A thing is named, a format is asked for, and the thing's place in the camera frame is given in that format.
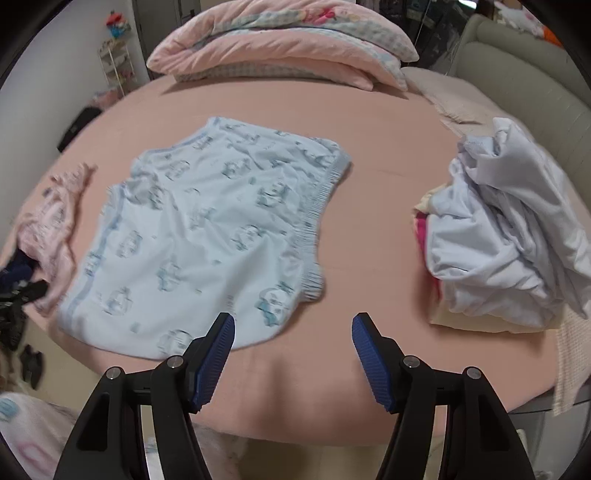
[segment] red fabric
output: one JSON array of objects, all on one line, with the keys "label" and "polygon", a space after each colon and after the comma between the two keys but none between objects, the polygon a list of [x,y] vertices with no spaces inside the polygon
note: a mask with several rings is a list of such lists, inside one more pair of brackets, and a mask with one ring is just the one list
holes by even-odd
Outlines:
[{"label": "red fabric", "polygon": [[[425,261],[425,248],[427,243],[427,217],[428,215],[423,212],[417,212],[417,214],[415,215],[414,233],[417,237],[418,247],[421,249],[423,262]],[[433,275],[431,275],[431,273],[428,270],[427,272],[433,282],[433,288],[437,294],[437,301],[439,301],[441,300],[440,280],[436,277],[433,277]]]}]

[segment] cartoon print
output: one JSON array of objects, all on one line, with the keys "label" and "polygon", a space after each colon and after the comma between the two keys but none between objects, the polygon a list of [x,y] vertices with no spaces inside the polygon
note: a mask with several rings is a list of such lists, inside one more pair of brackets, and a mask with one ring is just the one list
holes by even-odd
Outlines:
[{"label": "cartoon print", "polygon": [[186,160],[177,160],[173,162],[166,172],[169,180],[175,181],[184,175],[184,173],[191,168],[191,165]]},{"label": "cartoon print", "polygon": [[84,273],[89,277],[94,277],[96,271],[99,269],[101,256],[95,252],[89,252],[86,256],[86,263],[84,265]]},{"label": "cartoon print", "polygon": [[182,355],[193,341],[193,335],[184,330],[169,330],[160,337],[158,350],[164,355]]},{"label": "cartoon print", "polygon": [[119,244],[117,256],[119,258],[129,258],[132,255],[135,255],[139,250],[141,242],[142,236],[136,230],[131,231]]},{"label": "cartoon print", "polygon": [[39,445],[33,442],[17,443],[17,451],[31,466],[47,478],[51,478],[53,472],[49,466],[52,465],[53,459]]},{"label": "cartoon print", "polygon": [[282,181],[276,181],[269,187],[259,189],[256,204],[263,207],[274,207],[285,202],[290,188]]},{"label": "cartoon print", "polygon": [[283,165],[291,163],[289,158],[272,158],[270,160],[271,168],[282,167]]},{"label": "cartoon print", "polygon": [[316,183],[318,182],[318,179],[316,178],[316,176],[315,176],[313,173],[311,173],[311,172],[309,172],[309,171],[307,171],[307,170],[304,170],[303,168],[301,168],[301,167],[299,167],[299,166],[297,166],[297,165],[296,165],[296,166],[294,166],[294,167],[293,167],[293,169],[294,169],[295,171],[300,171],[300,172],[302,172],[302,173],[303,173],[303,174],[304,174],[306,177],[308,177],[308,179],[309,179],[309,180],[311,180],[311,181],[312,181],[314,184],[316,184]]},{"label": "cartoon print", "polygon": [[162,200],[164,190],[156,185],[150,187],[148,191],[148,200],[154,210],[162,210],[164,202]]},{"label": "cartoon print", "polygon": [[164,190],[158,185],[152,185],[146,190],[136,190],[136,193],[129,199],[131,203],[138,205],[145,205],[146,200],[150,203],[150,207],[154,210],[162,210],[164,201]]},{"label": "cartoon print", "polygon": [[189,230],[196,228],[204,228],[205,222],[211,218],[215,208],[199,208],[195,207],[189,216]]},{"label": "cartoon print", "polygon": [[236,244],[236,249],[240,252],[250,249],[256,241],[262,237],[263,230],[256,225],[240,227],[234,234],[232,242]]},{"label": "cartoon print", "polygon": [[255,145],[261,137],[260,135],[251,134],[240,134],[240,136],[243,138],[243,140],[239,140],[236,143],[248,143],[249,145]]},{"label": "cartoon print", "polygon": [[104,312],[109,315],[125,315],[133,303],[129,298],[129,289],[123,287],[111,294],[105,305]]},{"label": "cartoon print", "polygon": [[103,208],[100,211],[100,214],[105,215],[108,211],[114,210],[115,207],[116,207],[115,195],[113,194],[113,189],[111,187],[109,187],[109,188],[107,188],[107,201],[103,205]]},{"label": "cartoon print", "polygon": [[336,20],[336,14],[334,8],[325,8],[320,12],[317,9],[310,10],[306,12],[306,17],[304,18],[305,23],[311,23],[312,25],[322,25],[328,20]]},{"label": "cartoon print", "polygon": [[9,398],[0,399],[0,421],[9,422],[17,416],[18,405]]},{"label": "cartoon print", "polygon": [[223,130],[227,130],[229,132],[233,132],[234,130],[240,128],[241,125],[239,124],[225,124],[225,125],[220,125],[220,128]]},{"label": "cartoon print", "polygon": [[59,227],[61,227],[61,224],[64,223],[65,218],[66,218],[66,212],[64,211],[63,208],[60,208],[58,211],[56,211],[51,216],[50,225],[53,228],[59,228]]},{"label": "cartoon print", "polygon": [[262,311],[265,325],[272,327],[285,322],[285,314],[292,294],[293,289],[283,282],[279,282],[276,287],[263,290],[259,294],[259,300],[255,307]]},{"label": "cartoon print", "polygon": [[248,158],[243,158],[241,161],[238,161],[238,163],[234,161],[227,161],[224,163],[222,175],[232,180],[246,174],[250,170],[250,160]]},{"label": "cartoon print", "polygon": [[299,148],[300,152],[303,156],[305,156],[308,163],[314,165],[317,168],[322,168],[322,170],[326,170],[330,167],[330,157],[327,155],[315,155],[309,152],[305,148]]},{"label": "cartoon print", "polygon": [[199,138],[199,139],[195,140],[195,143],[193,144],[193,148],[195,150],[203,150],[204,148],[211,145],[212,142],[213,142],[212,137]]},{"label": "cartoon print", "polygon": [[161,291],[173,291],[181,283],[181,278],[178,276],[181,268],[176,263],[176,257],[172,255],[168,260],[164,261],[158,269],[158,289]]}]

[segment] plaid fabric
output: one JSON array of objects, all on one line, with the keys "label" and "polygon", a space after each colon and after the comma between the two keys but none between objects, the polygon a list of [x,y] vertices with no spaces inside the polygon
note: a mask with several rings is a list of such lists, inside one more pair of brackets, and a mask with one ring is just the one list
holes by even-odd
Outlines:
[{"label": "plaid fabric", "polygon": [[[397,57],[392,55],[391,53],[381,49],[378,50],[376,46],[370,42],[365,40],[360,40],[358,38],[352,37],[351,35],[347,35],[340,31],[335,30],[324,30],[322,28],[309,28],[309,27],[294,27],[294,28],[286,28],[285,30],[297,30],[307,33],[313,33],[317,35],[324,35],[325,37],[334,38],[336,40],[341,40],[347,42],[356,48],[364,51],[375,60],[380,62],[380,65],[390,73],[398,82],[398,84],[402,87],[406,87],[406,78],[404,74],[400,70],[400,60]],[[197,44],[195,44],[191,49],[194,51],[198,51],[203,48],[205,45],[211,43],[212,41],[216,40],[220,37],[232,37],[236,35],[257,35],[261,32],[267,31],[266,29],[246,29],[241,28],[238,30],[232,30],[229,32],[225,32],[223,34],[218,34],[215,36],[208,37]],[[211,69],[205,70],[203,72],[192,73],[192,74],[185,74],[185,75],[178,75],[176,79],[179,82],[187,82],[191,80],[200,80],[202,78],[220,78],[220,77],[299,77],[299,78],[322,78],[318,75],[313,74],[312,72],[308,72],[304,69],[296,69],[293,67],[282,67],[276,65],[266,65],[266,64],[259,64],[259,63],[251,63],[251,62],[240,62],[240,63],[232,63],[229,65],[220,65],[217,67],[213,67]]]},{"label": "plaid fabric", "polygon": [[202,80],[205,78],[233,77],[279,77],[324,80],[324,78],[304,69],[296,69],[293,67],[270,65],[250,61],[218,65],[211,69],[203,70],[202,72],[175,76],[178,82],[192,82],[194,80]]},{"label": "plaid fabric", "polygon": [[305,27],[315,30],[338,31],[351,37],[365,40],[398,57],[402,61],[417,61],[418,54],[411,41],[402,31],[389,30],[371,20],[360,19],[357,15],[338,15],[326,22],[314,25],[304,22],[306,12],[302,10],[283,10],[280,12],[263,12],[257,15],[245,15],[232,21],[216,25],[212,32],[201,38],[193,47],[198,47],[208,38],[245,28],[286,28]]}]

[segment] folded blanket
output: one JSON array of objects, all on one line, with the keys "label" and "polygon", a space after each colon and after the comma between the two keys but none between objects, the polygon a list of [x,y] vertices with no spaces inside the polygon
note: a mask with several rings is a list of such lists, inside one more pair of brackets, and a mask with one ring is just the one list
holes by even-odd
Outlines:
[{"label": "folded blanket", "polygon": [[147,65],[177,80],[221,76],[322,78],[371,90],[406,90],[400,61],[410,39],[376,12],[343,0],[236,0],[171,33]]}]

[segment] toy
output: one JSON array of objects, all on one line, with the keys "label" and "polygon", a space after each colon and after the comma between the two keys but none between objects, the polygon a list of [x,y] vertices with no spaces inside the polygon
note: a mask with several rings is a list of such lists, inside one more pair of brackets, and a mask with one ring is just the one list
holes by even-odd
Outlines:
[{"label": "toy", "polygon": [[111,31],[113,38],[119,38],[128,30],[131,30],[131,26],[123,14],[116,13],[114,10],[111,11],[111,14],[109,15],[109,18],[107,18],[105,25]]}]

